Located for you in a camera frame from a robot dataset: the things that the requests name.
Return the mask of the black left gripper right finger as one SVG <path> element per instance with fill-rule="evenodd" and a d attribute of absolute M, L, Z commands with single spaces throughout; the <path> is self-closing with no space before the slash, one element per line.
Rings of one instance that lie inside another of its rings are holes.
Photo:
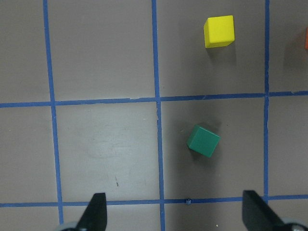
<path fill-rule="evenodd" d="M 248 231 L 289 230 L 289 226 L 253 190 L 243 191 L 242 220 Z"/>

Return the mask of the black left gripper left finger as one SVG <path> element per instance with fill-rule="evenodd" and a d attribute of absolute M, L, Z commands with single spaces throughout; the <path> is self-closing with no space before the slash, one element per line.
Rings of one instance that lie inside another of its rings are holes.
<path fill-rule="evenodd" d="M 107 204 L 105 193 L 95 193 L 77 223 L 76 231 L 105 231 Z"/>

